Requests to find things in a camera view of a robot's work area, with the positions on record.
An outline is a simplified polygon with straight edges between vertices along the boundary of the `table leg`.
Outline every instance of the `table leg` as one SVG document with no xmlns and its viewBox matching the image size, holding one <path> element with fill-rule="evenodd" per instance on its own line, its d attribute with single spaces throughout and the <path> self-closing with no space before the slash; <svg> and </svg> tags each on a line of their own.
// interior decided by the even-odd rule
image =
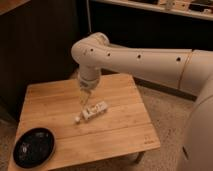
<svg viewBox="0 0 213 171">
<path fill-rule="evenodd" d="M 134 163 L 139 164 L 143 155 L 144 155 L 144 151 L 143 152 L 139 152 L 137 158 L 134 160 Z"/>
</svg>

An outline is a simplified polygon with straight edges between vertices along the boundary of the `concrete floor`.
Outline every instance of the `concrete floor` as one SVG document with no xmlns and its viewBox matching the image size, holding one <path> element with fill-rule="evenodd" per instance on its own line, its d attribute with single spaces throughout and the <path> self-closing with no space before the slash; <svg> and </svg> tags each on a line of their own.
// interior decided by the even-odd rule
<svg viewBox="0 0 213 171">
<path fill-rule="evenodd" d="M 138 165 L 136 154 L 97 161 L 57 171 L 175 171 L 184 124 L 193 101 L 138 86 L 161 141 L 161 148 L 147 151 Z M 0 120 L 0 171 L 6 171 L 16 126 Z"/>
</svg>

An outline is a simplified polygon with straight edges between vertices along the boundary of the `white object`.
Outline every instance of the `white object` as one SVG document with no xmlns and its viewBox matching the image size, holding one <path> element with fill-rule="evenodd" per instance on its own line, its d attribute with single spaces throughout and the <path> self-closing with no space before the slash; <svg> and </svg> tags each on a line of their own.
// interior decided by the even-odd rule
<svg viewBox="0 0 213 171">
<path fill-rule="evenodd" d="M 211 13 L 212 13 L 212 10 L 206 8 L 206 9 L 203 10 L 203 12 L 206 13 L 206 14 L 211 14 Z"/>
<path fill-rule="evenodd" d="M 106 35 L 93 34 L 72 47 L 80 64 L 79 82 L 95 88 L 100 69 L 132 74 L 198 96 L 187 122 L 179 171 L 213 170 L 213 52 L 191 49 L 133 49 L 110 46 Z M 87 120 L 97 112 L 84 112 Z"/>
<path fill-rule="evenodd" d="M 79 116 L 76 116 L 76 117 L 75 117 L 75 123 L 76 123 L 76 124 L 79 124 L 80 121 L 81 121 L 81 118 L 80 118 Z"/>
<path fill-rule="evenodd" d="M 108 105 L 106 104 L 106 102 L 102 101 L 100 103 L 97 103 L 95 106 L 91 106 L 91 107 L 87 107 L 86 109 L 84 109 L 82 111 L 82 115 L 84 117 L 84 119 L 86 121 L 88 121 L 89 119 L 103 114 L 107 111 Z"/>
</svg>

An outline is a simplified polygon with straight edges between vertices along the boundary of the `wooden tabletop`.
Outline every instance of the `wooden tabletop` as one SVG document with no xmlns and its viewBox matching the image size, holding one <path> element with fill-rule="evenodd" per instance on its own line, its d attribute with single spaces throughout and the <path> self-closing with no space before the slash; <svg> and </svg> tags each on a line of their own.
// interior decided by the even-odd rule
<svg viewBox="0 0 213 171">
<path fill-rule="evenodd" d="M 33 169 L 51 170 L 160 147 L 144 103 L 131 76 L 102 76 L 88 104 L 105 101 L 108 111 L 90 122 L 74 123 L 81 112 L 77 81 L 30 85 L 16 140 L 35 127 L 50 129 L 56 139 L 53 156 Z M 11 157 L 9 171 L 20 171 Z"/>
</svg>

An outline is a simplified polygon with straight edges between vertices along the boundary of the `black bowl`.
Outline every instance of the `black bowl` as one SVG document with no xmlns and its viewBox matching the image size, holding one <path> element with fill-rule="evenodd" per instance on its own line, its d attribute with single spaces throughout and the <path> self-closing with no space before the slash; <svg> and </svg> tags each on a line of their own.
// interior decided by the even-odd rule
<svg viewBox="0 0 213 171">
<path fill-rule="evenodd" d="M 46 128 L 34 128 L 16 142 L 13 158 L 22 168 L 33 168 L 45 162 L 53 152 L 54 136 Z"/>
</svg>

